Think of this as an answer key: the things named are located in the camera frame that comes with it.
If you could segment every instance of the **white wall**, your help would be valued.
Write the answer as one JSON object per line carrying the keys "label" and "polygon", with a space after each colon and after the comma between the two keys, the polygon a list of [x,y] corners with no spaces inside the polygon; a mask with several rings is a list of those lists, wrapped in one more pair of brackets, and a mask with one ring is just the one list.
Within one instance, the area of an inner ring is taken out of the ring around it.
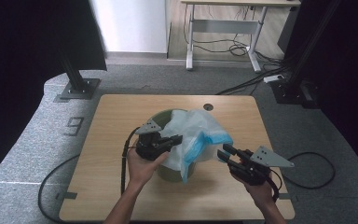
{"label": "white wall", "polygon": [[105,51],[167,53],[165,0],[90,0],[90,3]]}
{"label": "white wall", "polygon": [[168,45],[170,44],[170,31],[171,31],[171,0],[165,0],[165,25],[167,37],[167,52]]}

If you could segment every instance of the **table surface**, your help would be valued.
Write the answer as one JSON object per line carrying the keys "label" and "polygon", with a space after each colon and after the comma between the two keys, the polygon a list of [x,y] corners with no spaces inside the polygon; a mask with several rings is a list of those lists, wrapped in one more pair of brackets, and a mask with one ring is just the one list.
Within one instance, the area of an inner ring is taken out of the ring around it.
{"label": "table surface", "polygon": [[[60,218],[66,221],[104,220],[120,197],[121,153],[130,132],[159,111],[202,109],[211,104],[212,116],[234,140],[234,147],[252,151],[271,148],[255,99],[251,96],[104,95],[89,128],[86,142]],[[273,176],[279,185],[278,177]],[[282,184],[280,193],[287,193]],[[286,219],[295,216],[289,199],[277,205]],[[187,184],[172,183],[155,173],[138,197],[132,220],[262,219],[243,184],[220,161],[196,165]]]}
{"label": "table surface", "polygon": [[189,5],[255,6],[255,7],[299,7],[299,0],[181,0]]}

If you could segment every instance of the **gripper camera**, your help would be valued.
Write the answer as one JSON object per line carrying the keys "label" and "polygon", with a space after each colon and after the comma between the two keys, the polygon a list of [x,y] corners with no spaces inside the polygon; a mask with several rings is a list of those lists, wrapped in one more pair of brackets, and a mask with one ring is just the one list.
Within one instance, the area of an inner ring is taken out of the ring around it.
{"label": "gripper camera", "polygon": [[159,131],[161,127],[152,119],[148,120],[135,133],[139,134],[139,140],[136,144],[136,152],[142,158],[154,161],[162,153],[171,151],[173,146],[182,143],[182,135],[174,135],[172,137],[161,137]]}
{"label": "gripper camera", "polygon": [[269,167],[294,167],[287,159],[279,156],[266,147],[260,147],[255,153],[251,150],[240,150],[229,144],[223,144],[225,152],[240,157],[241,162],[232,161],[229,155],[221,150],[217,157],[226,162],[229,171],[251,186],[262,185],[269,179]]}

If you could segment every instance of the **desk leg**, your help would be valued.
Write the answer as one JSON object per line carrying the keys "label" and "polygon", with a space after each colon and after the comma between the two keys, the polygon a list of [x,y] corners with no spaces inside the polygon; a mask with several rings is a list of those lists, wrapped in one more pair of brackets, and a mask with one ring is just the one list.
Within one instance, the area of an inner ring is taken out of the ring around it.
{"label": "desk leg", "polygon": [[188,44],[187,44],[187,57],[186,69],[193,69],[193,22],[194,22],[194,5],[191,5],[190,21],[188,23]]}
{"label": "desk leg", "polygon": [[266,18],[267,7],[263,7],[261,11],[260,19],[258,20],[257,27],[255,28],[255,37],[252,39],[251,47],[247,47],[249,58],[251,59],[252,66],[256,73],[261,72],[260,65],[258,64],[257,58],[255,57],[255,45],[257,44],[258,37],[260,37],[261,28]]}

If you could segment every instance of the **blue plastic bag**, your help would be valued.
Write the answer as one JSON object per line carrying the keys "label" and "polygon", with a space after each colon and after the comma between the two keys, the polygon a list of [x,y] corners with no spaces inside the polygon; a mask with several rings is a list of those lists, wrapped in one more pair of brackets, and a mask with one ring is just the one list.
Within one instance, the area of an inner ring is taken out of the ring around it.
{"label": "blue plastic bag", "polygon": [[192,162],[217,159],[218,146],[233,144],[232,138],[205,110],[173,110],[171,121],[160,132],[161,137],[182,135],[182,144],[171,149],[169,158],[162,165],[181,172],[187,182],[188,166]]}

